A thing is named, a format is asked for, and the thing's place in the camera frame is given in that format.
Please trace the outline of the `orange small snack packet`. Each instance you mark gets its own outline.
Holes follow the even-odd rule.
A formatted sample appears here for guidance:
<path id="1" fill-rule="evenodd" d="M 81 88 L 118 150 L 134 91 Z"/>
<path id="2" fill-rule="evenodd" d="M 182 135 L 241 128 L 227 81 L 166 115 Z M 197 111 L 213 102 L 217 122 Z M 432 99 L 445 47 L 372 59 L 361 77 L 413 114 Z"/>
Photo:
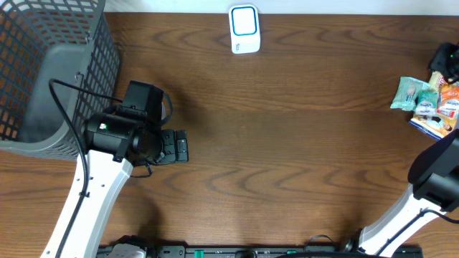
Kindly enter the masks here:
<path id="1" fill-rule="evenodd" d="M 449 118 L 458 114 L 458 86 L 443 85 L 440 88 L 437 112 Z"/>

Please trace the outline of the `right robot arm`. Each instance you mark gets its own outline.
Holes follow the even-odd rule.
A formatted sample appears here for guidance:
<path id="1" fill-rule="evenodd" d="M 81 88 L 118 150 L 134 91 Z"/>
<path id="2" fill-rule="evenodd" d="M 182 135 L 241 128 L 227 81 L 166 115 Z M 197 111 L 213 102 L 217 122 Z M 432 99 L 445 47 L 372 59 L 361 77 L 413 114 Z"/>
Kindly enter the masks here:
<path id="1" fill-rule="evenodd" d="M 445 42 L 430 60 L 429 82 L 401 77 L 393 109 L 413 114 L 410 125 L 435 139 L 411 165 L 408 187 L 379 219 L 340 248 L 344 254 L 393 257 L 397 249 L 431 221 L 458 220 L 458 45 Z"/>

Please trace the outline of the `light green snack packet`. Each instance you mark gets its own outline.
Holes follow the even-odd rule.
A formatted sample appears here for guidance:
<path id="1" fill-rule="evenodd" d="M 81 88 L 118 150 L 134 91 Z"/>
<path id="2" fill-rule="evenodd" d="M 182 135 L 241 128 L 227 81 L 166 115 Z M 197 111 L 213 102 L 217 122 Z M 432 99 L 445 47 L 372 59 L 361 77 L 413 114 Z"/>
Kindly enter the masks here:
<path id="1" fill-rule="evenodd" d="M 428 87 L 428 83 L 413 77 L 400 77 L 399 86 L 390 108 L 414 111 L 417 105 L 417 96 L 422 90 L 426 90 Z"/>

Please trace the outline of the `teal small snack packet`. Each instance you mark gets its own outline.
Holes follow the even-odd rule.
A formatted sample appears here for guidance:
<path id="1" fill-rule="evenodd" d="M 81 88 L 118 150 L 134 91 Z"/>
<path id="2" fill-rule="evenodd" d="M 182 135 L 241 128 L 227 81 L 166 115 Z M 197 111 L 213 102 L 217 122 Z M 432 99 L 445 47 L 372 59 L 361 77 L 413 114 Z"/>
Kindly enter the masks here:
<path id="1" fill-rule="evenodd" d="M 435 90 L 423 90 L 417 98 L 415 108 L 416 115 L 434 116 L 437 112 L 438 92 Z"/>

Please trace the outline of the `large beige snack bag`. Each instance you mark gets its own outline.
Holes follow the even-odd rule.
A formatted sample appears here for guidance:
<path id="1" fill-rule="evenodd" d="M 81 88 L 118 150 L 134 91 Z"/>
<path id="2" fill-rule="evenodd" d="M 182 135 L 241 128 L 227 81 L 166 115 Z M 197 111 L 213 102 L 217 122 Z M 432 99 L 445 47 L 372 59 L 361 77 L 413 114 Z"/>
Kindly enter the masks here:
<path id="1" fill-rule="evenodd" d="M 429 90 L 438 92 L 439 98 L 439 91 L 443 85 L 449 84 L 439 72 L 434 71 L 429 81 Z M 440 140 L 454 131 L 454 129 L 458 129 L 458 114 L 454 118 L 449 118 L 438 112 L 434 116 L 414 114 L 409 124 L 435 140 Z"/>

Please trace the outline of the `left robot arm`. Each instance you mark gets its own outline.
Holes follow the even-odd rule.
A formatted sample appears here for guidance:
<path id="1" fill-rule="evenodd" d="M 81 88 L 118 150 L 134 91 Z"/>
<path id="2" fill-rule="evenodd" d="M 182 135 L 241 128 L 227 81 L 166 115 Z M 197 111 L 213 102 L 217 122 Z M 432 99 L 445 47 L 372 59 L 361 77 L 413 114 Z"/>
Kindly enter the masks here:
<path id="1" fill-rule="evenodd" d="M 123 100 L 76 130 L 49 81 L 52 99 L 77 144 L 75 177 L 43 257 L 96 257 L 114 203 L 135 167 L 189 161 L 187 134 L 166 129 L 173 105 L 162 89 L 132 80 Z"/>

